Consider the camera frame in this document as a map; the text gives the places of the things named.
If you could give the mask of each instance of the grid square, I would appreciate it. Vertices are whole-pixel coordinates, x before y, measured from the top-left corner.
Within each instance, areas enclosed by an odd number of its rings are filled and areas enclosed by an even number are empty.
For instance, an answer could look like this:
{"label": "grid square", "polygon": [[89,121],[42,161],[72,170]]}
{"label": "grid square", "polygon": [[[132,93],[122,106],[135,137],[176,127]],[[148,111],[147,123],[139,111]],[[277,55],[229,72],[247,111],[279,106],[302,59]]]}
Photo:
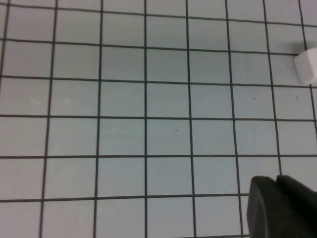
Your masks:
{"label": "grid square", "polygon": [[227,50],[225,21],[189,19],[189,46],[191,49]]}
{"label": "grid square", "polygon": [[186,19],[147,16],[147,46],[186,48]]}
{"label": "grid square", "polygon": [[62,42],[99,43],[100,13],[57,11],[56,40]]}
{"label": "grid square", "polygon": [[230,82],[228,53],[191,51],[189,61],[191,82]]}
{"label": "grid square", "polygon": [[147,14],[185,16],[185,1],[147,0]]}
{"label": "grid square", "polygon": [[149,117],[188,117],[188,86],[177,84],[148,84]]}
{"label": "grid square", "polygon": [[41,198],[42,159],[1,159],[0,199]]}
{"label": "grid square", "polygon": [[144,199],[100,200],[96,237],[144,237]]}
{"label": "grid square", "polygon": [[96,142],[96,119],[51,119],[49,155],[95,155]]}
{"label": "grid square", "polygon": [[144,46],[144,17],[104,13],[103,43]]}
{"label": "grid square", "polygon": [[51,44],[7,41],[3,75],[48,77],[51,51]]}
{"label": "grid square", "polygon": [[144,50],[103,47],[102,79],[144,80]]}
{"label": "grid square", "polygon": [[231,50],[267,52],[263,23],[229,21],[229,30]]}
{"label": "grid square", "polygon": [[187,82],[187,53],[147,50],[147,80]]}
{"label": "grid square", "polygon": [[274,85],[302,86],[294,66],[294,56],[271,55],[270,57]]}
{"label": "grid square", "polygon": [[192,237],[193,234],[191,198],[148,199],[149,237]]}
{"label": "grid square", "polygon": [[273,121],[236,121],[237,147],[240,155],[276,155]]}
{"label": "grid square", "polygon": [[144,115],[144,83],[102,82],[101,91],[101,116]]}
{"label": "grid square", "polygon": [[265,0],[267,21],[301,24],[298,0]]}
{"label": "grid square", "polygon": [[276,118],[314,119],[309,88],[274,88]]}
{"label": "grid square", "polygon": [[52,115],[96,116],[98,82],[53,80]]}
{"label": "grid square", "polygon": [[191,85],[192,117],[231,118],[230,86]]}
{"label": "grid square", "polygon": [[279,121],[277,126],[281,154],[317,154],[316,131],[313,122]]}
{"label": "grid square", "polygon": [[104,10],[144,13],[144,0],[104,0]]}
{"label": "grid square", "polygon": [[188,120],[148,120],[149,155],[189,155]]}
{"label": "grid square", "polygon": [[317,28],[316,27],[305,27],[305,40],[307,43],[307,49],[317,47]]}
{"label": "grid square", "polygon": [[46,119],[0,118],[0,156],[44,155]]}
{"label": "grid square", "polygon": [[52,0],[12,0],[11,4],[25,5],[25,6],[48,6],[54,7]]}
{"label": "grid square", "polygon": [[232,53],[231,69],[233,83],[270,84],[267,55]]}
{"label": "grid square", "polygon": [[53,23],[53,9],[11,7],[7,37],[21,40],[51,41],[53,39]]}
{"label": "grid square", "polygon": [[86,238],[93,233],[94,201],[45,202],[43,238]]}
{"label": "grid square", "polygon": [[266,176],[276,179],[279,175],[277,157],[239,158],[240,192],[249,193],[251,179],[254,176]]}
{"label": "grid square", "polygon": [[267,25],[271,52],[299,54],[303,52],[303,31],[300,26]]}
{"label": "grid square", "polygon": [[0,204],[0,236],[32,238],[39,235],[40,202],[10,202]]}
{"label": "grid square", "polygon": [[20,115],[46,115],[49,99],[48,80],[1,80],[0,113]]}
{"label": "grid square", "polygon": [[190,158],[148,158],[148,195],[192,193]]}
{"label": "grid square", "polygon": [[54,77],[98,79],[99,47],[56,45]]}
{"label": "grid square", "polygon": [[188,0],[188,15],[195,17],[226,18],[223,0]]}
{"label": "grid square", "polygon": [[100,158],[98,196],[144,195],[144,158]]}
{"label": "grid square", "polygon": [[194,158],[194,172],[196,194],[238,192],[235,158]]}
{"label": "grid square", "polygon": [[100,0],[58,0],[58,7],[100,10]]}
{"label": "grid square", "polygon": [[233,86],[236,118],[274,118],[270,87]]}
{"label": "grid square", "polygon": [[233,125],[224,120],[194,120],[193,150],[195,155],[233,155]]}
{"label": "grid square", "polygon": [[45,198],[93,197],[95,158],[48,159]]}
{"label": "grid square", "polygon": [[0,37],[3,37],[5,18],[6,18],[6,6],[0,5]]}
{"label": "grid square", "polygon": [[264,21],[263,0],[228,0],[229,19]]}
{"label": "grid square", "polygon": [[241,196],[241,210],[242,210],[242,226],[243,234],[249,234],[248,219],[247,219],[247,210],[248,210],[249,196]]}
{"label": "grid square", "polygon": [[143,155],[144,120],[102,119],[99,146],[101,155]]}
{"label": "grid square", "polygon": [[304,24],[317,25],[317,2],[315,0],[301,0]]}
{"label": "grid square", "polygon": [[316,157],[284,157],[281,162],[284,175],[289,175],[317,191]]}
{"label": "grid square", "polygon": [[239,234],[240,218],[237,197],[197,197],[195,202],[197,236]]}

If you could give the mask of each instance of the grid paper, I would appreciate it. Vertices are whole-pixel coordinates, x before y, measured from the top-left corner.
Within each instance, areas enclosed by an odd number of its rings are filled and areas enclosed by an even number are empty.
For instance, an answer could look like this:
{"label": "grid paper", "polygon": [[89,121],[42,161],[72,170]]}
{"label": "grid paper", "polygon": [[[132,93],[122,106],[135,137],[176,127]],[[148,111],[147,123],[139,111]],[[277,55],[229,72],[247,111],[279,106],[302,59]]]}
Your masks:
{"label": "grid paper", "polygon": [[0,0],[1,237],[248,237],[317,190],[313,0]]}

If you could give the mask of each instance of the white cube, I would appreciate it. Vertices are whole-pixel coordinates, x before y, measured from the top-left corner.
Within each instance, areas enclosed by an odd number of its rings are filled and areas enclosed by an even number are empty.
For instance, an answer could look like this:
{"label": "white cube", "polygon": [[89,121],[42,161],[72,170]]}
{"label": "white cube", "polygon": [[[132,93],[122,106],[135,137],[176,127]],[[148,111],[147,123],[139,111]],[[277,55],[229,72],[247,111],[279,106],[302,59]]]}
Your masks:
{"label": "white cube", "polygon": [[294,58],[294,63],[302,85],[317,82],[317,48],[302,52]]}

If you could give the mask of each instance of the black line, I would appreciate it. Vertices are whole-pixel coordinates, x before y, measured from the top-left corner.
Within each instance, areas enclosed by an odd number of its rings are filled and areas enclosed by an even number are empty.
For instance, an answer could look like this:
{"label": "black line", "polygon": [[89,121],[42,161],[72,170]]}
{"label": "black line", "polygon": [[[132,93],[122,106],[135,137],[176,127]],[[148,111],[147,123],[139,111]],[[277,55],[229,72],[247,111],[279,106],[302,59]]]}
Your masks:
{"label": "black line", "polygon": [[[57,23],[57,7],[58,0],[55,0],[54,9],[54,25],[53,25],[53,41],[52,41],[52,54],[51,54],[51,68],[50,68],[50,89],[49,89],[49,100],[48,100],[48,114],[47,114],[47,127],[45,137],[45,154],[44,154],[44,165],[43,165],[43,180],[42,180],[42,199],[45,198],[45,185],[46,185],[46,167],[47,157],[49,150],[49,137],[50,137],[50,115],[51,115],[51,102],[52,102],[52,88],[53,88],[53,71],[54,71],[54,56],[55,56],[55,39],[56,39],[56,23]],[[41,202],[41,213],[40,213],[40,228],[39,238],[43,236],[43,219],[44,219],[44,202]]]}
{"label": "black line", "polygon": [[97,197],[98,197],[98,173],[99,173],[99,153],[100,153],[100,111],[101,111],[101,78],[102,78],[102,60],[103,60],[103,13],[104,0],[100,0],[100,29],[99,29],[99,72],[98,72],[98,115],[97,115],[97,144],[96,144],[96,170],[95,170],[95,196],[94,196],[94,223],[93,238],[97,234]]}
{"label": "black line", "polygon": [[268,41],[268,29],[267,29],[267,22],[266,22],[266,7],[265,7],[265,0],[263,0],[263,9],[264,9],[264,21],[265,21],[265,34],[266,34],[266,47],[268,52],[268,67],[269,67],[269,76],[271,81],[271,93],[272,93],[272,106],[273,106],[273,115],[274,115],[274,125],[275,125],[275,135],[276,135],[276,150],[278,155],[278,168],[279,173],[282,175],[282,163],[281,163],[281,156],[279,151],[279,137],[278,137],[278,127],[277,127],[277,120],[276,120],[276,107],[275,107],[275,96],[274,96],[274,87],[273,87],[273,73],[272,73],[272,64],[271,64],[271,57],[270,57],[270,50],[269,50],[269,41]]}
{"label": "black line", "polygon": [[243,238],[243,237],[249,237],[249,235],[208,236],[208,237],[196,237],[196,238]]}
{"label": "black line", "polygon": [[[20,43],[39,43],[39,44],[53,44],[52,41],[42,41],[42,40],[23,40],[23,39],[12,39],[7,38],[7,41],[10,42],[20,42]],[[63,42],[56,41],[55,44],[59,45],[78,45],[78,46],[91,46],[91,47],[99,47],[100,44],[93,43],[80,43],[80,42]],[[113,47],[113,48],[129,48],[129,49],[147,49],[147,50],[170,50],[170,51],[187,51],[186,48],[167,48],[167,47],[149,47],[149,46],[130,46],[130,45],[110,45],[110,44],[102,44],[103,47]],[[195,49],[190,48],[189,51],[194,52],[214,52],[214,53],[240,53],[240,54],[262,54],[267,55],[268,52],[261,51],[236,51],[236,50],[208,50],[208,49]],[[279,56],[297,56],[297,54],[292,53],[279,53],[279,52],[270,52],[271,55],[279,55]]]}
{"label": "black line", "polygon": [[147,0],[144,0],[144,238],[148,237],[148,69],[147,69]]}
{"label": "black line", "polygon": [[[32,76],[14,76],[14,75],[3,75],[2,78],[12,78],[12,79],[41,79],[50,80],[50,77],[32,77]],[[88,82],[99,82],[99,79],[89,79],[89,78],[60,78],[53,77],[53,80],[66,80],[66,81],[88,81]],[[115,82],[115,83],[144,83],[143,80],[122,80],[122,79],[101,79],[102,82]],[[172,82],[172,81],[147,81],[147,83],[155,84],[180,84],[180,85],[210,85],[210,86],[231,86],[230,83],[205,83],[205,82]],[[245,84],[245,83],[233,83],[233,86],[243,86],[243,87],[271,87],[271,84]],[[278,88],[310,88],[309,86],[301,85],[281,85],[275,84],[274,87]]]}
{"label": "black line", "polygon": [[[236,155],[217,155],[217,154],[210,154],[210,155],[193,155],[193,157],[197,158],[214,158],[214,157],[221,157],[221,158],[232,158],[235,157]],[[46,156],[48,159],[79,159],[79,158],[143,158],[144,155],[50,155]],[[147,155],[148,158],[190,158],[191,155]],[[264,155],[244,155],[244,154],[238,154],[238,157],[251,157],[251,158],[271,158],[271,157],[278,157],[278,155],[269,155],[269,154],[264,154]],[[293,155],[280,155],[280,157],[317,157],[317,154],[293,154]],[[1,160],[14,160],[14,159],[43,159],[43,156],[34,156],[34,155],[29,155],[29,156],[0,156]]]}
{"label": "black line", "polygon": [[227,41],[228,41],[228,57],[229,57],[229,75],[230,75],[230,92],[231,92],[231,109],[232,109],[232,127],[233,127],[233,141],[234,141],[234,151],[236,159],[236,171],[237,171],[237,187],[238,187],[238,203],[239,203],[239,218],[240,218],[240,230],[241,235],[243,235],[243,221],[242,221],[242,206],[241,206],[241,194],[240,194],[240,175],[239,175],[239,157],[238,157],[238,146],[237,146],[237,136],[236,136],[236,120],[234,113],[234,97],[233,97],[233,81],[232,81],[232,67],[231,67],[231,52],[230,52],[230,28],[229,28],[229,14],[228,14],[228,2],[225,0],[226,9],[226,23],[227,23]]}
{"label": "black line", "polygon": [[[302,7],[301,7],[301,1],[298,0],[298,7],[299,7],[299,12],[301,15],[301,25],[302,25],[302,30],[303,30],[303,39],[304,39],[304,47],[305,51],[307,50],[307,42],[306,42],[306,36],[305,36],[305,28],[304,28],[304,19],[303,19],[303,12],[302,12]],[[313,87],[310,84],[310,93],[311,93],[311,101],[312,101],[312,110],[313,110],[313,117],[314,117],[314,124],[315,124],[315,132],[316,132],[316,139],[317,139],[317,123],[316,123],[316,111],[315,111],[315,102],[314,102],[314,94],[313,94]]]}
{"label": "black line", "polygon": [[151,199],[151,198],[184,198],[184,197],[237,197],[237,193],[216,193],[216,194],[165,194],[165,195],[132,195],[132,196],[109,196],[109,197],[67,197],[67,198],[39,198],[39,199],[1,199],[0,203],[9,202],[61,202],[61,201],[96,201],[96,200],[117,200],[117,199]]}
{"label": "black line", "polygon": [[1,80],[2,80],[2,72],[3,72],[3,66],[4,66],[4,52],[5,52],[5,45],[6,45],[6,35],[8,32],[8,25],[9,25],[9,9],[10,6],[8,5],[6,8],[5,13],[5,20],[4,20],[4,29],[3,29],[3,38],[2,38],[2,52],[1,52],[1,65],[0,65],[0,92],[1,92]]}
{"label": "black line", "polygon": [[187,49],[187,80],[188,80],[188,113],[189,113],[189,136],[190,136],[190,163],[191,163],[191,179],[192,179],[192,206],[193,206],[193,231],[194,237],[197,236],[196,230],[196,203],[195,203],[195,176],[194,176],[194,151],[193,151],[193,122],[192,122],[192,97],[190,85],[190,51],[189,51],[189,23],[188,23],[188,0],[185,0],[186,9],[186,49]]}
{"label": "black line", "polygon": [[77,116],[77,115],[20,115],[0,114],[0,118],[59,118],[59,119],[150,119],[150,120],[239,120],[239,121],[289,121],[289,122],[315,122],[313,119],[273,119],[273,118],[175,118],[175,117],[123,117],[123,116]]}
{"label": "black line", "polygon": [[[51,6],[36,6],[36,5],[22,5],[16,3],[4,3],[0,2],[0,5],[9,5],[13,7],[19,8],[35,8],[35,9],[52,9],[54,7]],[[197,19],[197,20],[211,20],[211,21],[226,21],[226,18],[212,18],[212,17],[197,17],[197,16],[179,16],[179,15],[164,15],[164,14],[146,14],[145,13],[136,13],[136,12],[120,12],[120,11],[102,11],[102,10],[95,10],[95,9],[85,9],[85,8],[77,8],[77,7],[58,7],[58,10],[67,10],[67,11],[84,11],[84,12],[94,12],[94,13],[108,13],[108,14],[119,14],[119,15],[136,15],[136,16],[153,16],[153,17],[167,17],[167,18],[188,18],[188,19]],[[229,18],[229,21],[236,21],[236,22],[249,22],[249,23],[262,23],[263,21],[256,21],[256,20],[247,20],[247,19],[232,19]],[[268,21],[268,24],[275,24],[275,25],[289,25],[289,26],[301,26],[301,24],[297,23],[288,23],[288,22],[274,22]],[[317,25],[310,25],[304,24],[304,26],[308,27],[317,27]]]}

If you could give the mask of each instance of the black object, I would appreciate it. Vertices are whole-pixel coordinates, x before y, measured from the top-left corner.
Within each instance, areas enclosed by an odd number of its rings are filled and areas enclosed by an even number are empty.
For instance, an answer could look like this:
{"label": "black object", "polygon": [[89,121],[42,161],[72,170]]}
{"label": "black object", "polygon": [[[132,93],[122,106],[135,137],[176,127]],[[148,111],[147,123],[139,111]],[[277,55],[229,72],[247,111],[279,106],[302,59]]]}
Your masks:
{"label": "black object", "polygon": [[317,238],[317,194],[289,176],[251,180],[250,238]]}

